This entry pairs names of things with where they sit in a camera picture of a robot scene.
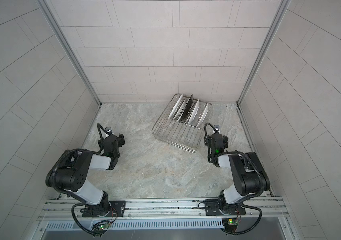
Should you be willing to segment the dark rimmed beige plate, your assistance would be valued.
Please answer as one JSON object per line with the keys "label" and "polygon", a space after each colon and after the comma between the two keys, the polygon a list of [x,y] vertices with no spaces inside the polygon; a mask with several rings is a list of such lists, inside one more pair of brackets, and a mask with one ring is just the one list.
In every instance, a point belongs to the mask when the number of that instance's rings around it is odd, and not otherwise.
{"label": "dark rimmed beige plate", "polygon": [[190,112],[190,109],[192,107],[192,104],[193,104],[193,95],[191,95],[187,101],[186,107],[185,107],[183,114],[181,115],[181,118],[180,118],[181,123],[184,123],[185,120],[187,119],[188,114]]}

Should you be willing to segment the blue striped white plate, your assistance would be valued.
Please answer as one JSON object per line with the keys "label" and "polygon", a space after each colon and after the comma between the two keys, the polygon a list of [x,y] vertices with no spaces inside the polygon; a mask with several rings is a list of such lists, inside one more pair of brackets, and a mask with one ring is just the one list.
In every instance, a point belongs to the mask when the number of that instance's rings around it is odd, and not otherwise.
{"label": "blue striped white plate", "polygon": [[176,112],[173,120],[175,120],[176,122],[179,122],[181,120],[183,113],[186,109],[187,103],[188,103],[188,100],[184,99],[184,101],[180,104],[180,107],[179,107],[178,111]]}

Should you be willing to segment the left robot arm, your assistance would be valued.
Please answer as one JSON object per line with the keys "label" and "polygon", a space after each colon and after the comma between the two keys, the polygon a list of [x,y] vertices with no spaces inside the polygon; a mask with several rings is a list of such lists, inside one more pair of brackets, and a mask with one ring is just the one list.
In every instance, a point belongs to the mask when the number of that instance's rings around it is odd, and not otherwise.
{"label": "left robot arm", "polygon": [[123,134],[112,134],[99,143],[102,154],[85,149],[66,150],[47,174],[45,184],[80,201],[86,214],[103,217],[111,209],[108,194],[96,188],[87,174],[90,169],[113,170],[125,139]]}

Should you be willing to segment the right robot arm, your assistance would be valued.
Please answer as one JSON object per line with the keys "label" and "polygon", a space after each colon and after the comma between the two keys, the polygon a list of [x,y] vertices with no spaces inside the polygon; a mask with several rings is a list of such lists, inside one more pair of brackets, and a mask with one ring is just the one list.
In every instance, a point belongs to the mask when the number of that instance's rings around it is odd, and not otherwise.
{"label": "right robot arm", "polygon": [[223,215],[237,212],[244,201],[259,197],[270,189],[270,180],[254,152],[226,151],[229,139],[220,133],[205,135],[208,161],[218,168],[229,168],[233,183],[222,190],[218,197],[218,209]]}

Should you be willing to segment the red rimmed text plate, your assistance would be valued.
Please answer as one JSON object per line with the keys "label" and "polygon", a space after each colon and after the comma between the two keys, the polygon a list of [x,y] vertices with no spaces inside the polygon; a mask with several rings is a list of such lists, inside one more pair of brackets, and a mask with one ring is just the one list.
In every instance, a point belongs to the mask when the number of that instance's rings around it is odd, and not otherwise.
{"label": "red rimmed text plate", "polygon": [[204,122],[204,119],[206,118],[207,114],[208,114],[208,111],[209,111],[209,102],[206,103],[206,105],[204,106],[203,108],[203,111],[199,117],[199,120],[196,124],[196,127],[199,128],[200,125]]}

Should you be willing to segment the white red-pattern plate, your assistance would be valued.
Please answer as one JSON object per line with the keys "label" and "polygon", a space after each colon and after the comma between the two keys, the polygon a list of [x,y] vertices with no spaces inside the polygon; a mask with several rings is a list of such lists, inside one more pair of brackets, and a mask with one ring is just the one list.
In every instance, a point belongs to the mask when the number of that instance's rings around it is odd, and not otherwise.
{"label": "white red-pattern plate", "polygon": [[193,108],[192,108],[191,113],[189,114],[187,121],[186,121],[188,125],[190,125],[193,122],[193,120],[195,119],[197,111],[199,110],[199,106],[200,106],[200,100],[197,100],[195,102]]}

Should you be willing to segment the watermelon pattern plate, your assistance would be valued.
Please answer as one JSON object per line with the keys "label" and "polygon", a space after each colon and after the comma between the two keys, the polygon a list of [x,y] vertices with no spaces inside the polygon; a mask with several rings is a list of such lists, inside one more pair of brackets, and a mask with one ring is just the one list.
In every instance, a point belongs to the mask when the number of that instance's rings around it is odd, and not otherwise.
{"label": "watermelon pattern plate", "polygon": [[179,105],[181,104],[181,101],[184,99],[184,96],[183,94],[180,95],[179,99],[177,100],[177,102],[175,103],[175,105],[173,106],[169,116],[168,116],[168,119],[171,120],[174,118],[175,114],[176,114],[176,111],[178,110],[179,108]]}

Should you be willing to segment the left circuit board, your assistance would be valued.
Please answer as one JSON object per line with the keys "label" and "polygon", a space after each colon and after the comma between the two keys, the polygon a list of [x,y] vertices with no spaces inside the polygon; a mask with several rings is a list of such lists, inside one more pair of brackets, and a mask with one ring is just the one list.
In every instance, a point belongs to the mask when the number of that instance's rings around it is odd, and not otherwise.
{"label": "left circuit board", "polygon": [[95,223],[92,226],[92,230],[94,232],[106,232],[110,228],[111,224],[109,221],[101,221],[98,223]]}

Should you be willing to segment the circuit board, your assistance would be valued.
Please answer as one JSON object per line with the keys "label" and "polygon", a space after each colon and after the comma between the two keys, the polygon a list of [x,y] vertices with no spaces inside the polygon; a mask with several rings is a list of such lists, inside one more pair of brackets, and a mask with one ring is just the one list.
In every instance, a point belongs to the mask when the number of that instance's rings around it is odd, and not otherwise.
{"label": "circuit board", "polygon": [[223,230],[229,233],[235,233],[237,231],[239,221],[238,219],[222,219]]}
{"label": "circuit board", "polygon": [[92,230],[94,232],[106,232],[110,228],[111,224],[109,221],[101,221],[98,223],[95,223],[92,226]]}

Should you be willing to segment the right circuit board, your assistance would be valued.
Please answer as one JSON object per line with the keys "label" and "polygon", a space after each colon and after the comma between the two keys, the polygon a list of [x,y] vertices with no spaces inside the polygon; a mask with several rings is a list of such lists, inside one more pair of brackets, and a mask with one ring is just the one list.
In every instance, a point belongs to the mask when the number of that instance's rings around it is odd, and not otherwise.
{"label": "right circuit board", "polygon": [[235,233],[237,231],[239,221],[238,219],[222,219],[223,230],[229,233]]}

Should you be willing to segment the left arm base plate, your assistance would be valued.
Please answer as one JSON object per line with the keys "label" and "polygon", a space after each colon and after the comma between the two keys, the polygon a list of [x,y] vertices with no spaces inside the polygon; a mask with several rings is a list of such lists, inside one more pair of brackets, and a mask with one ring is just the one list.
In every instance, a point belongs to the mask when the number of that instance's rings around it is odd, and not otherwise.
{"label": "left arm base plate", "polygon": [[126,201],[109,201],[105,206],[100,205],[85,205],[80,210],[83,218],[117,218],[123,217]]}

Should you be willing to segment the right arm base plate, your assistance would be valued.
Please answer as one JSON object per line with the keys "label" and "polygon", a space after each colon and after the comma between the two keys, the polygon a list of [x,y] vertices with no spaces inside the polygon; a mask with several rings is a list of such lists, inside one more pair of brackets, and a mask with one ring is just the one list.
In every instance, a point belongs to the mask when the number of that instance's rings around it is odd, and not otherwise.
{"label": "right arm base plate", "polygon": [[227,204],[224,200],[203,200],[202,208],[207,216],[244,216],[246,211],[238,204]]}

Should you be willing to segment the aluminium mounting rail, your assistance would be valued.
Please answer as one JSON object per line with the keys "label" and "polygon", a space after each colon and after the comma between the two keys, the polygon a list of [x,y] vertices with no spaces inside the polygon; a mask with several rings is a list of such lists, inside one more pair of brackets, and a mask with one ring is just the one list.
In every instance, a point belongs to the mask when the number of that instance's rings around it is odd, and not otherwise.
{"label": "aluminium mounting rail", "polygon": [[256,218],[259,211],[263,217],[287,217],[288,210],[281,197],[259,197],[244,205],[220,210],[215,198],[186,199],[125,199],[111,200],[112,210],[106,220],[139,219],[197,219],[197,218]]}

